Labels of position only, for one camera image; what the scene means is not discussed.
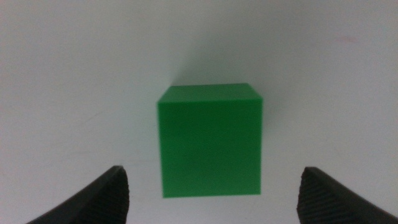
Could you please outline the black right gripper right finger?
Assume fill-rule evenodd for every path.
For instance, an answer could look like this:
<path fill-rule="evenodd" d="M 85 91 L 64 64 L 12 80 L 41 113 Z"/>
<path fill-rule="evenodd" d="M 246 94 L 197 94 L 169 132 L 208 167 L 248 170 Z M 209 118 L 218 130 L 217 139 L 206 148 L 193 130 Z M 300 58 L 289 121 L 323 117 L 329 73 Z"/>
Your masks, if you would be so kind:
<path fill-rule="evenodd" d="M 302 173 L 297 214 L 301 224 L 397 224 L 397 217 L 317 167 Z"/>

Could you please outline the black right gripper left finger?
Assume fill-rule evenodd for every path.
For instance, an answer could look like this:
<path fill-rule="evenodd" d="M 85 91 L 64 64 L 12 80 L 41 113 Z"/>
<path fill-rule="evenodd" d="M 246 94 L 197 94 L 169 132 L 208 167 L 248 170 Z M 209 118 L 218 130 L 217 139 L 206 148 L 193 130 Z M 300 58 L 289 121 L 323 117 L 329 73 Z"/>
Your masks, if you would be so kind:
<path fill-rule="evenodd" d="M 123 166 L 113 166 L 84 189 L 28 224 L 125 224 L 129 184 Z"/>

